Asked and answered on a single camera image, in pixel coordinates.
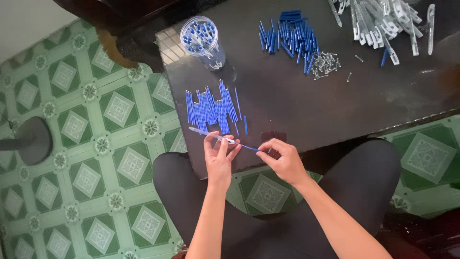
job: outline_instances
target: black tabletop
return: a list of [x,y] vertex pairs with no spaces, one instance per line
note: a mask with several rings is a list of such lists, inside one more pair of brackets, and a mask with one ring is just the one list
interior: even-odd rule
[[[430,3],[436,4],[433,55],[427,54],[427,35],[418,39],[420,55],[414,57],[409,36],[401,33],[390,41],[400,65],[394,66],[388,58],[384,67],[380,66],[383,48],[374,50],[353,41],[350,9],[341,16],[340,28],[327,0],[228,0],[199,13],[218,28],[227,57],[224,68],[210,72],[193,56],[165,66],[197,175],[207,177],[203,136],[188,129],[193,125],[187,123],[185,91],[203,92],[209,87],[218,95],[219,79],[234,100],[236,86],[241,113],[247,116],[248,135],[244,134],[244,122],[238,122],[240,135],[236,136],[235,126],[228,120],[231,134],[245,145],[258,147],[261,132],[287,132],[288,143],[300,153],[460,107],[458,86],[446,80],[452,75],[452,64],[459,61],[456,32],[460,20],[456,16],[460,1],[422,0],[413,5],[423,19],[421,25],[426,23]],[[295,9],[309,17],[320,49],[336,53],[340,59],[342,67],[329,77],[313,80],[314,76],[305,75],[303,65],[296,65],[281,48],[275,55],[262,52],[259,22],[268,29],[270,18],[276,20],[280,12]],[[172,28],[179,33],[185,21]],[[208,129],[219,127],[216,124]],[[241,171],[261,163],[253,150],[243,148],[232,169]]]

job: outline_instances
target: small spring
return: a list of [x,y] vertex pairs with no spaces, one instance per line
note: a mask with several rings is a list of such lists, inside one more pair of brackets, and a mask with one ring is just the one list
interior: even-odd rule
[[358,57],[358,55],[355,55],[355,57],[356,57],[357,59],[359,59],[359,61],[364,62],[364,60],[363,60],[362,58]]

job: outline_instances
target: white wall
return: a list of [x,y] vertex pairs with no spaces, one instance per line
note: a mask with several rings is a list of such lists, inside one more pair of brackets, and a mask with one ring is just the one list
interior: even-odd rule
[[0,64],[76,19],[53,0],[0,0]]

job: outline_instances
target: clear plastic jar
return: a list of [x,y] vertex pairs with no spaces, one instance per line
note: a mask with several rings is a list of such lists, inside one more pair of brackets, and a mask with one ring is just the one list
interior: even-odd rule
[[[211,25],[214,27],[212,42],[203,44],[206,45],[206,48],[203,48],[200,51],[191,51],[190,44],[184,42],[184,36],[191,37],[189,28],[196,30],[194,24],[198,24],[200,26],[204,23],[206,23],[209,27]],[[220,44],[219,32],[217,31],[217,27],[209,18],[205,16],[195,16],[188,20],[180,31],[180,39],[185,50],[190,53],[190,55],[197,57],[210,71],[218,71],[225,65],[225,52]]]

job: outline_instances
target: black pants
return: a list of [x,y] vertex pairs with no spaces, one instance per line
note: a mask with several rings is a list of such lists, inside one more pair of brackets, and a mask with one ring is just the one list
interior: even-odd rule
[[[189,245],[207,189],[193,173],[187,153],[164,153],[153,162],[153,183],[172,222]],[[391,143],[371,140],[340,159],[321,188],[375,235],[400,176]],[[251,217],[225,203],[222,258],[337,258],[305,200],[270,220]]]

